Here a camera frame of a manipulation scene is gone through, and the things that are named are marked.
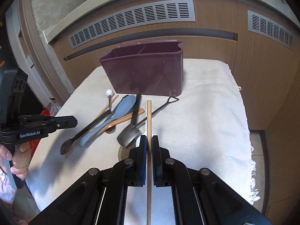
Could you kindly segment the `person's left hand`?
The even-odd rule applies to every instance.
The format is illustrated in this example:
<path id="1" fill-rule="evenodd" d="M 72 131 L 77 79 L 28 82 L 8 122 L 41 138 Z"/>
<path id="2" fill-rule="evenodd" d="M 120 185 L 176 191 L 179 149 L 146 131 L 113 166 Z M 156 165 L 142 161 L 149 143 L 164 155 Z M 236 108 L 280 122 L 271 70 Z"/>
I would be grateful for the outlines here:
<path id="1" fill-rule="evenodd" d="M 13 164 L 13 166 L 10 167 L 12 174 L 16 175 L 21 180 L 24 180 L 29 172 L 28 168 L 31 161 L 29 142 L 17 146 L 14 154 L 1 143 L 1 170 L 7 173 L 4 160 L 11 161 Z"/>

